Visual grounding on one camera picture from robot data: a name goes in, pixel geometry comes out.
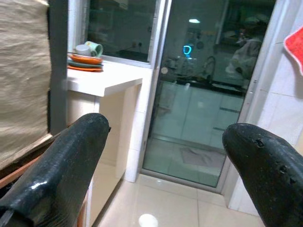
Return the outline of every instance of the green mug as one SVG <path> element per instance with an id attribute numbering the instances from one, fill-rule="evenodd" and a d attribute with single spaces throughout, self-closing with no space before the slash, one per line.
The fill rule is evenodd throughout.
<path id="1" fill-rule="evenodd" d="M 103 46 L 101 44 L 87 41 L 85 45 L 89 46 L 92 57 L 97 57 L 97 58 L 101 57 L 103 53 Z"/>

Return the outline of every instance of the glass sliding door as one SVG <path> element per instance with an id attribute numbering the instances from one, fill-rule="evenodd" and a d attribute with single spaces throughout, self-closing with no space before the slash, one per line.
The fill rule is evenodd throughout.
<path id="1" fill-rule="evenodd" d="M 143 169 L 217 187 L 274 0 L 173 0 Z"/>

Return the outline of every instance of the ceiling light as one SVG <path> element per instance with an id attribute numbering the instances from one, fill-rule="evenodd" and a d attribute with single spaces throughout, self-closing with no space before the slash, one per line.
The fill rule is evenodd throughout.
<path id="1" fill-rule="evenodd" d="M 200 21 L 197 20 L 197 19 L 189 19 L 189 22 L 194 23 L 194 24 L 199 24 L 200 23 Z"/>

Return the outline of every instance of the floor mat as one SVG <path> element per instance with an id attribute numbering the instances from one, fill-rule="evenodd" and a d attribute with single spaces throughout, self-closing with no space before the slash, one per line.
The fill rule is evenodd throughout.
<path id="1" fill-rule="evenodd" d="M 222 168 L 225 155 L 216 151 L 206 151 L 197 148 L 180 148 L 183 162 L 197 166 Z"/>

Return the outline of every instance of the beige curtain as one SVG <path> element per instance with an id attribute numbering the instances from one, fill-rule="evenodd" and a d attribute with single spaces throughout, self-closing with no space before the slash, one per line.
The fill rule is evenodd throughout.
<path id="1" fill-rule="evenodd" d="M 47 135 L 47 1 L 0 1 L 0 169 Z"/>

